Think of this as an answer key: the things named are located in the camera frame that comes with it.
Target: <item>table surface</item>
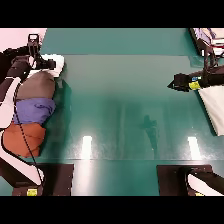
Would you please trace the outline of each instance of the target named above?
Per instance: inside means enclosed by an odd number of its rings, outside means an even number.
[[[158,195],[158,164],[224,176],[224,137],[198,93],[167,88],[203,67],[187,29],[48,29],[41,51],[66,65],[37,162],[74,163],[72,195]]]

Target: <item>yellow sticker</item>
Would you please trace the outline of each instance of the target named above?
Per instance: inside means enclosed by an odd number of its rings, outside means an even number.
[[[27,196],[37,196],[37,189],[28,189]]]
[[[196,196],[204,196],[203,194],[201,193],[195,193]]]
[[[198,81],[189,83],[189,87],[193,90],[201,88]]]

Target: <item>purple cloth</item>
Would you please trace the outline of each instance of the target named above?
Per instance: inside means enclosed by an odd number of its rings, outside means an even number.
[[[55,110],[55,103],[48,98],[31,98],[16,103],[17,114],[21,124],[39,123],[43,124]],[[19,124],[16,114],[14,123]]]

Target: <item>white towel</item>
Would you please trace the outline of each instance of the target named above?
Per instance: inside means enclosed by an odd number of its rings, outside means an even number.
[[[61,56],[61,55],[57,55],[57,54],[44,54],[44,55],[41,55],[41,56],[44,60],[53,59],[54,61],[56,61],[56,68],[54,70],[43,69],[43,71],[47,71],[48,73],[50,73],[54,77],[59,77],[59,75],[60,75],[60,73],[61,73],[61,71],[64,67],[64,64],[65,64],[64,57]],[[39,71],[40,70],[31,70],[28,78],[30,78],[33,74],[35,74]]]
[[[200,89],[199,94],[216,134],[224,135],[224,86]]]

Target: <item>orange cloth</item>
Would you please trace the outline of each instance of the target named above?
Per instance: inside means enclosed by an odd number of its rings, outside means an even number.
[[[33,156],[39,156],[39,146],[44,140],[46,129],[42,128],[38,123],[22,124],[22,127]],[[7,150],[16,155],[31,157],[19,125],[13,122],[4,131],[3,144]]]

